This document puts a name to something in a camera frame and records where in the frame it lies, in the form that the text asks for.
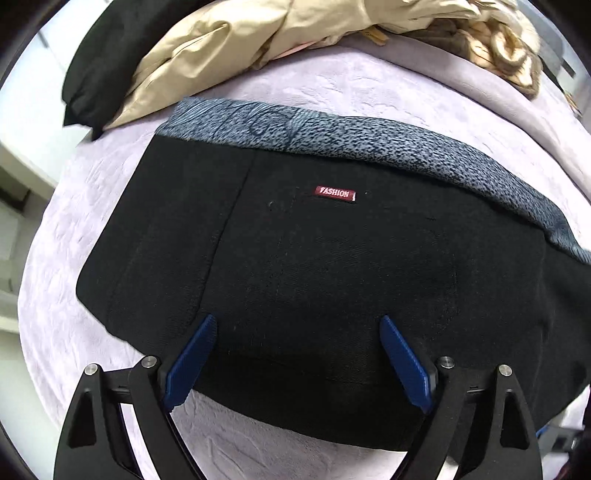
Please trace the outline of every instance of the pile of clothes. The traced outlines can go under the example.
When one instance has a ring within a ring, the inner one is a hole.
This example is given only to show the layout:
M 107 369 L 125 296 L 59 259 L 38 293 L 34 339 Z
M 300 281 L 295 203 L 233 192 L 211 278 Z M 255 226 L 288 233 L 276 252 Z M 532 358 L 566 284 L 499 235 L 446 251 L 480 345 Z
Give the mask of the pile of clothes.
M 526 33 L 527 36 L 520 37 L 497 20 L 438 18 L 426 29 L 405 35 L 469 60 L 505 79 L 526 98 L 534 99 L 540 92 L 542 62 L 537 55 L 540 43 L 535 30 Z
M 349 33 L 370 28 L 371 39 L 386 42 L 374 25 L 470 60 L 527 98 L 538 92 L 540 41 L 516 0 L 150 0 L 135 10 L 115 1 L 69 68 L 64 123 L 99 135 Z

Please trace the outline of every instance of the wall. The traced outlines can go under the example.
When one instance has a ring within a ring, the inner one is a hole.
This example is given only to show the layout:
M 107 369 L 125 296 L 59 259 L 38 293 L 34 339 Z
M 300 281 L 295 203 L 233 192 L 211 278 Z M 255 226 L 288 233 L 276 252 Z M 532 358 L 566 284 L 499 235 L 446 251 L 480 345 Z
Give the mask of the wall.
M 0 332 L 0 421 L 39 480 L 53 478 L 58 428 L 41 405 L 18 335 Z
M 53 187 L 89 131 L 79 125 L 62 127 L 66 69 L 107 6 L 105 0 L 70 0 L 29 43 L 0 90 L 0 143 Z

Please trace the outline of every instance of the beige jacket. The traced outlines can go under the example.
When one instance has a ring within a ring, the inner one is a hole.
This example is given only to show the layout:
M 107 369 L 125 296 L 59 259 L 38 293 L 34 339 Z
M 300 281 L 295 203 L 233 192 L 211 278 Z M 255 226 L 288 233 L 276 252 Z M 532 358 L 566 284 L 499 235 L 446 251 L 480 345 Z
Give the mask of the beige jacket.
M 295 47 L 328 46 L 379 24 L 401 33 L 433 18 L 490 19 L 523 32 L 516 0 L 221 0 L 178 22 L 142 59 L 117 127 Z

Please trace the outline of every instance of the black fabric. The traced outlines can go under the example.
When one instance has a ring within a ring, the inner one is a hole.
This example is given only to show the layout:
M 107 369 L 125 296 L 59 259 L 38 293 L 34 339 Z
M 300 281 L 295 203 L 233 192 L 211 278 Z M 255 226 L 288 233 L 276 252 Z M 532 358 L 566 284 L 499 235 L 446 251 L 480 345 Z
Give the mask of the black fabric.
M 178 21 L 209 0 L 113 0 L 88 31 L 64 80 L 64 125 L 82 124 L 93 137 L 123 104 L 140 60 Z
M 314 196 L 323 185 L 355 203 Z M 512 366 L 539 428 L 589 383 L 591 270 L 542 230 L 395 168 L 155 137 L 77 284 L 113 335 L 162 355 L 196 315 L 219 339 L 195 388 L 329 441 L 406 449 L 421 412 L 379 344 Z

